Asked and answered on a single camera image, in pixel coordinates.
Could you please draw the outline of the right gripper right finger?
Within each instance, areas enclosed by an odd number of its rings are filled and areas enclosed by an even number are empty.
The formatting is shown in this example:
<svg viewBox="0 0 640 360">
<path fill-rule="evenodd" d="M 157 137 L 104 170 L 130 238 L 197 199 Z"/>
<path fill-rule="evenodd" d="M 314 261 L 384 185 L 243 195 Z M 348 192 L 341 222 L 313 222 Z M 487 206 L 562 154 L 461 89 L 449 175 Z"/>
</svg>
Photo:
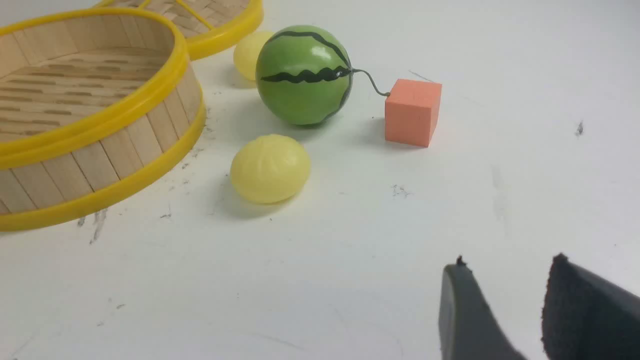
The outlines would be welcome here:
<svg viewBox="0 0 640 360">
<path fill-rule="evenodd" d="M 550 360 L 637 360 L 640 299 L 560 253 L 550 267 L 541 332 Z"/>
</svg>

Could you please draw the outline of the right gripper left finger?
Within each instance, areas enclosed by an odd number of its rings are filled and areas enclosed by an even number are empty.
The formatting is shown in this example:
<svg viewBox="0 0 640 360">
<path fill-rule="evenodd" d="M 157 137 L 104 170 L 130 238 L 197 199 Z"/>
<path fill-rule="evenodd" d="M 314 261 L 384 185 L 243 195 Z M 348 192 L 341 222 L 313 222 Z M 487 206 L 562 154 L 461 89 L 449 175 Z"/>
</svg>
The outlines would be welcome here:
<svg viewBox="0 0 640 360">
<path fill-rule="evenodd" d="M 443 360 L 525 359 L 502 331 L 462 256 L 443 268 L 438 331 Z"/>
</svg>

